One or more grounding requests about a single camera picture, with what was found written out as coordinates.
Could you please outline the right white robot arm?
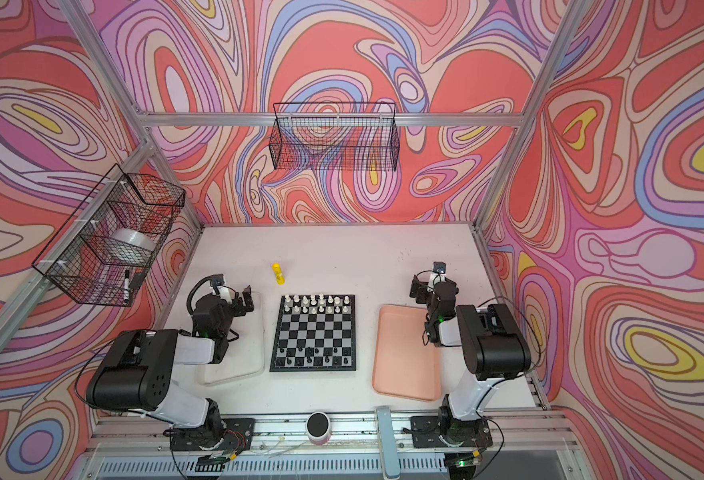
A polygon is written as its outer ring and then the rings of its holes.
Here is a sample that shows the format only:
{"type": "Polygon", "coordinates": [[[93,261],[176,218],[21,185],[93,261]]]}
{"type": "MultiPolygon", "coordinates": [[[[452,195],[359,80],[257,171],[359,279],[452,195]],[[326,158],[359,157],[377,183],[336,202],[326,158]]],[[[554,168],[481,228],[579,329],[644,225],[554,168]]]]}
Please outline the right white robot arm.
{"type": "Polygon", "coordinates": [[[442,424],[482,418],[501,384],[521,377],[532,367],[530,347],[510,308],[496,297],[475,305],[460,305],[456,282],[441,271],[427,280],[412,277],[409,297],[427,309],[424,345],[461,350],[466,370],[443,400],[442,424]]]}

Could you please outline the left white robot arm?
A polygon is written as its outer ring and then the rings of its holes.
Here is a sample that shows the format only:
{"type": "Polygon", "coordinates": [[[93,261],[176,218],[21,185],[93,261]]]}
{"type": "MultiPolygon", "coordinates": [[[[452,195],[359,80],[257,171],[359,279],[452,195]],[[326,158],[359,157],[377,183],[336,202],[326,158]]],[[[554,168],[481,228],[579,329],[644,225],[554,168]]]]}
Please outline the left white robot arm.
{"type": "Polygon", "coordinates": [[[214,286],[187,299],[192,330],[124,331],[110,345],[88,383],[85,402],[94,409],[147,415],[164,421],[204,449],[224,439],[227,427],[215,400],[173,382],[178,365],[218,365],[239,339],[232,323],[255,309],[252,289],[214,286]]]}

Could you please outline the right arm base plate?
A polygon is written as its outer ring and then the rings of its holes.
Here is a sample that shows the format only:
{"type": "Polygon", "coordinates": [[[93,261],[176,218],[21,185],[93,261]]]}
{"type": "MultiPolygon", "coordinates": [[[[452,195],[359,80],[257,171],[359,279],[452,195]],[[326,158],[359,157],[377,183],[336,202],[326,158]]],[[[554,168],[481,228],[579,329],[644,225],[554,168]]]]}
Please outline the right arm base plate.
{"type": "Polygon", "coordinates": [[[437,415],[412,416],[402,431],[411,436],[415,448],[474,448],[484,451],[494,445],[491,429],[483,419],[452,420],[437,415]]]}

